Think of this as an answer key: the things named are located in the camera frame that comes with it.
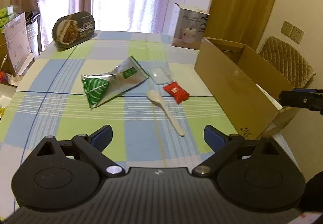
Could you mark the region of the white humidifier box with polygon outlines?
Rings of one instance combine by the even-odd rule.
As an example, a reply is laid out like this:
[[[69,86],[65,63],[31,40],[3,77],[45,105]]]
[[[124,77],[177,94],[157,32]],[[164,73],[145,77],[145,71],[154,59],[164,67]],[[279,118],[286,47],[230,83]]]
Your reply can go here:
[[[202,9],[176,3],[169,28],[171,45],[198,50],[208,18],[209,13]]]

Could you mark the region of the beige wall socket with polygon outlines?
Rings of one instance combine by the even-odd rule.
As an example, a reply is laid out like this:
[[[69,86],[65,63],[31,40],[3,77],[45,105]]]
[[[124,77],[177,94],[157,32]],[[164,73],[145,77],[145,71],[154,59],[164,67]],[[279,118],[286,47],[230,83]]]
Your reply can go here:
[[[294,26],[293,24],[291,24],[288,21],[284,21],[284,23],[282,24],[281,33],[284,34],[285,36],[289,37],[291,40],[293,40],[297,44],[300,44],[300,42],[303,38],[303,35],[304,35],[303,30]]]

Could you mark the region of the quilted brown chair cushion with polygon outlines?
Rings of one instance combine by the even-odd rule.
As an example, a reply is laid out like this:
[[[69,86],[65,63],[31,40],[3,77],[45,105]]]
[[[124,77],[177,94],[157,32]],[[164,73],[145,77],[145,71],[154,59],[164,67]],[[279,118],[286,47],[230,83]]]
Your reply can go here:
[[[267,38],[259,55],[295,88],[305,88],[315,75],[313,67],[294,47],[274,36]]]

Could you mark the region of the silver green tea bag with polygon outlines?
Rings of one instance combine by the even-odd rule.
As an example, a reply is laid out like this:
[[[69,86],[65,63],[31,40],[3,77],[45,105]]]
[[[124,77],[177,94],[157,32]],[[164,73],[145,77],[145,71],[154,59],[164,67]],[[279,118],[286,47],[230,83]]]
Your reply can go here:
[[[149,74],[133,56],[121,62],[113,71],[81,76],[83,90],[91,109],[138,86],[148,78]]]

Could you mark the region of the dark oval food container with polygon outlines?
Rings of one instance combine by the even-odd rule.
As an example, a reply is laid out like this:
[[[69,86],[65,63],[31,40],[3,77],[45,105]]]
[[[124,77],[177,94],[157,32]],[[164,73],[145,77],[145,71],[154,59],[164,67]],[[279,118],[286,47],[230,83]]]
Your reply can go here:
[[[80,11],[59,18],[51,34],[58,47],[69,49],[91,39],[94,33],[95,20],[92,14]]]

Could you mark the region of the green white small box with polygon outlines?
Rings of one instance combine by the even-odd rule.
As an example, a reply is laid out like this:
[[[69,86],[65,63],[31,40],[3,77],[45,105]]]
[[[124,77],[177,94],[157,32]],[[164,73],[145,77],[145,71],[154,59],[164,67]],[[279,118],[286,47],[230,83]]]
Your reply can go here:
[[[19,15],[19,13],[17,12],[17,8],[18,6],[16,5],[10,5],[0,9],[1,28]]]

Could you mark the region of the red candy packet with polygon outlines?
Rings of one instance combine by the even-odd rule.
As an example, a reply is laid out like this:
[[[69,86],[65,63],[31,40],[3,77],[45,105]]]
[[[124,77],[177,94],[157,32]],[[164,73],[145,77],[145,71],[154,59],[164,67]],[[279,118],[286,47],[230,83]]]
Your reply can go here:
[[[176,81],[164,86],[163,89],[168,92],[178,104],[189,99],[189,93],[179,86]]]

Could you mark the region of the white pink paper bag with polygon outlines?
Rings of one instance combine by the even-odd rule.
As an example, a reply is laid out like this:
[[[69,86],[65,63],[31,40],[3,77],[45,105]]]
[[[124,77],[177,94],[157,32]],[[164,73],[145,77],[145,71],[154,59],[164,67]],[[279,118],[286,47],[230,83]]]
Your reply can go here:
[[[31,56],[25,13],[18,15],[4,26],[4,36],[14,74],[20,75],[24,70],[24,64]]]

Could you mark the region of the brown cardboard box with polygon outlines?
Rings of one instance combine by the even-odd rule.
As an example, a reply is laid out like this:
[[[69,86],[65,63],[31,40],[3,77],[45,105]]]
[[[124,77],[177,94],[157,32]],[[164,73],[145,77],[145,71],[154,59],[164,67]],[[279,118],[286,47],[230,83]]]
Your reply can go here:
[[[277,105],[279,94],[294,87],[246,44],[204,38],[194,69],[246,139],[278,133],[299,111]]]

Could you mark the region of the wooden door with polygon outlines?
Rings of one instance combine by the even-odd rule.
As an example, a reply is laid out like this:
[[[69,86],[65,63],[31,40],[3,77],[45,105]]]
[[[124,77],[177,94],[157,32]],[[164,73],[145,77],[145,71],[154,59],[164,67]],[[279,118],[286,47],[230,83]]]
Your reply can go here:
[[[212,0],[205,37],[257,49],[275,0]]]

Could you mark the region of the clear plastic tray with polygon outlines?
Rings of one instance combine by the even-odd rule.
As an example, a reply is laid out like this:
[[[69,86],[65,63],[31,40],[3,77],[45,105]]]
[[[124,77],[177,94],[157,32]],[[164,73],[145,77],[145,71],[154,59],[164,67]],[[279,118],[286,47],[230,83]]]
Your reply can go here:
[[[164,85],[173,82],[172,72],[165,67],[152,67],[147,69],[151,79],[156,85]]]

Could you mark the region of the checkered tablecloth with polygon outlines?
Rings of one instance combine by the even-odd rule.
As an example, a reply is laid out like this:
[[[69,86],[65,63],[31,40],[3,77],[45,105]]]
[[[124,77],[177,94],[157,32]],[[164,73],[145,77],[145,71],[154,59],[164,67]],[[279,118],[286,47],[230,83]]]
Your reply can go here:
[[[133,56],[142,67],[161,61],[190,97],[181,104],[151,79],[91,109],[81,76],[112,71]],[[123,167],[192,168],[211,153],[203,139],[206,125],[235,132],[227,115],[194,70],[197,50],[174,47],[165,35],[99,31],[71,49],[49,45],[33,63],[1,119],[1,217],[17,208],[11,179],[46,135],[66,140],[109,124],[113,141],[104,154]],[[185,130],[175,131],[162,107],[146,92],[157,91]]]

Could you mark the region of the white plastic spoon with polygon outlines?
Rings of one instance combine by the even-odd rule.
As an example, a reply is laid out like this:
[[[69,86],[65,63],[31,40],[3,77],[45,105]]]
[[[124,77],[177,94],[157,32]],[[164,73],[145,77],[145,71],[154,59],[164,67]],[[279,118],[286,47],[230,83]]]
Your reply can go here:
[[[154,103],[157,103],[161,106],[163,111],[165,112],[166,116],[168,117],[169,121],[173,125],[175,131],[178,133],[179,136],[183,137],[185,136],[186,132],[185,130],[180,126],[180,124],[177,122],[177,120],[174,118],[174,116],[171,114],[171,112],[168,110],[166,104],[164,103],[163,97],[155,90],[150,90],[146,92],[146,97]]]

